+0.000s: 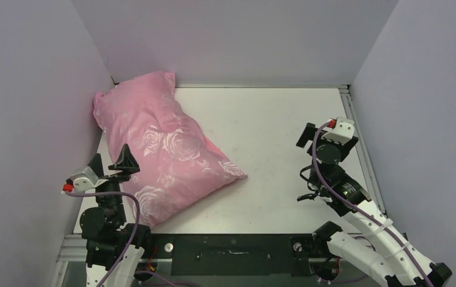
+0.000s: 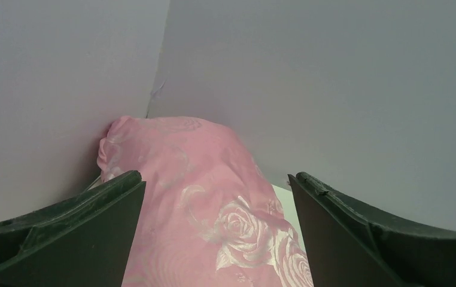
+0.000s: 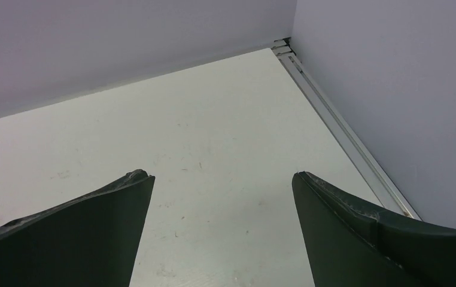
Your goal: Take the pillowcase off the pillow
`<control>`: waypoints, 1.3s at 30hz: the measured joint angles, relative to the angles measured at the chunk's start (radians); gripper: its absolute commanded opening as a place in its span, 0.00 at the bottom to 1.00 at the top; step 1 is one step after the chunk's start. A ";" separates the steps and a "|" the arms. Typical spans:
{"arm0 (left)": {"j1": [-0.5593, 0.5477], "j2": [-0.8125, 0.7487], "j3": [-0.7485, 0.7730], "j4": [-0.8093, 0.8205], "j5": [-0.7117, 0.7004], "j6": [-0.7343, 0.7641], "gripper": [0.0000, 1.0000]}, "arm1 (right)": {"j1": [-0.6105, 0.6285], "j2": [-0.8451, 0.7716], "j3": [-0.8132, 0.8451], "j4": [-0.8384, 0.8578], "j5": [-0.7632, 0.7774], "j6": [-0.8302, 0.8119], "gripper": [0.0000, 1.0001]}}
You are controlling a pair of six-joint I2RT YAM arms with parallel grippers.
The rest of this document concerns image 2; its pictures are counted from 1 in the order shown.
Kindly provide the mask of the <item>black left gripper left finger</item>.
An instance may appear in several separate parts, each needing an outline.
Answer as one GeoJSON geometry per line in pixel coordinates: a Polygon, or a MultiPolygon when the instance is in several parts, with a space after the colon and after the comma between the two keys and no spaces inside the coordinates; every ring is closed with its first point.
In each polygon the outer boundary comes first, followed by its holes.
{"type": "Polygon", "coordinates": [[[121,286],[145,193],[136,170],[0,222],[0,286],[121,286]]]}

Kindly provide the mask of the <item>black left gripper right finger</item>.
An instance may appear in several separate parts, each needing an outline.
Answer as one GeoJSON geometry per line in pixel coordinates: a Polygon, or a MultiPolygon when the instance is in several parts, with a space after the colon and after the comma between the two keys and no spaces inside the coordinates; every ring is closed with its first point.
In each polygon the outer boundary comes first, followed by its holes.
{"type": "Polygon", "coordinates": [[[456,231],[288,177],[315,286],[456,286],[456,231]]]}

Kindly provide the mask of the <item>pink pillowcase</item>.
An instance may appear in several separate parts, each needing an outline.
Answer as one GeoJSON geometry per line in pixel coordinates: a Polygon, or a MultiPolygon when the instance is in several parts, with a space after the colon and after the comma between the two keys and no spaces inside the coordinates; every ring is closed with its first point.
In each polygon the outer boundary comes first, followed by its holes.
{"type": "Polygon", "coordinates": [[[228,127],[193,117],[115,120],[99,143],[106,182],[146,183],[123,286],[312,286],[299,235],[228,127]]]}

